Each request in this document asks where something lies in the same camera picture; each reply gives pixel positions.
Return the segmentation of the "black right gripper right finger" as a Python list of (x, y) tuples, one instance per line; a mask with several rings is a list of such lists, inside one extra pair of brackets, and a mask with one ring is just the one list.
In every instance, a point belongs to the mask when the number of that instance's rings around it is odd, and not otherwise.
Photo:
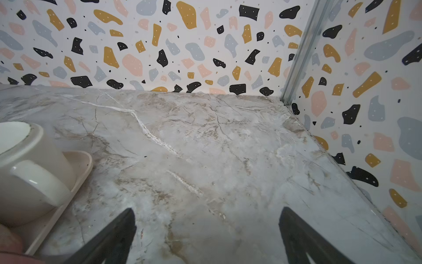
[(279, 229), (289, 264), (352, 263), (289, 207), (281, 211)]

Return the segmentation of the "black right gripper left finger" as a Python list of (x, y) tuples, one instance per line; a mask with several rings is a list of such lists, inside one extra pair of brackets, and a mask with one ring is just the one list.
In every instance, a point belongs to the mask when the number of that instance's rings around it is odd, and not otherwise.
[(125, 264), (136, 230), (134, 211), (127, 208), (65, 263)]

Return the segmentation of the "pink mug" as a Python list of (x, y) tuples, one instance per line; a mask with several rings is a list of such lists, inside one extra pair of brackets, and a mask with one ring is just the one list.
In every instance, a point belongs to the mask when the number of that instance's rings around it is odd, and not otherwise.
[(1, 264), (44, 264), (45, 262), (25, 255), (23, 240), (1, 224)]

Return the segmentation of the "white mug red inside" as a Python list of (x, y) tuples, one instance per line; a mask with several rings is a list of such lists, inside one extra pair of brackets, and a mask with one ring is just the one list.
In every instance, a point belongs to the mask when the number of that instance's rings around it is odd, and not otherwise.
[(1, 224), (18, 227), (71, 197), (76, 174), (43, 127), (1, 123)]

